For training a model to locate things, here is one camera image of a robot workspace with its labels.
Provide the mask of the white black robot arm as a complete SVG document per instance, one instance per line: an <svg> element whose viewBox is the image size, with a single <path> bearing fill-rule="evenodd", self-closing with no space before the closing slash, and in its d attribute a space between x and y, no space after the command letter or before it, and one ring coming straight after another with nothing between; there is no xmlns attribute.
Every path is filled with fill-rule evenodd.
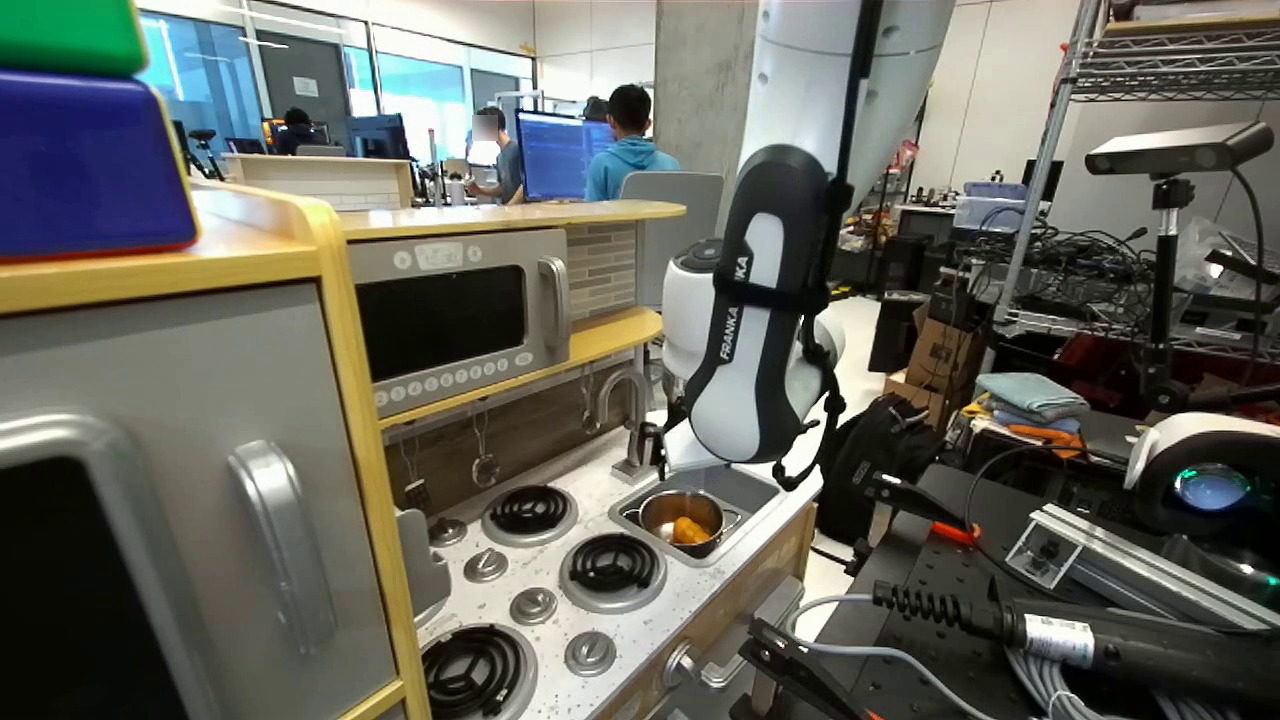
<svg viewBox="0 0 1280 720"><path fill-rule="evenodd" d="M825 406L844 411L834 339L815 327L828 309L828 260L839 184L792 144L755 146L726 208L726 226L668 264L665 318L692 322L692 360L668 360L674 396L665 433L683 433L721 462L772 462L792 490L811 477L784 468Z"/></svg>

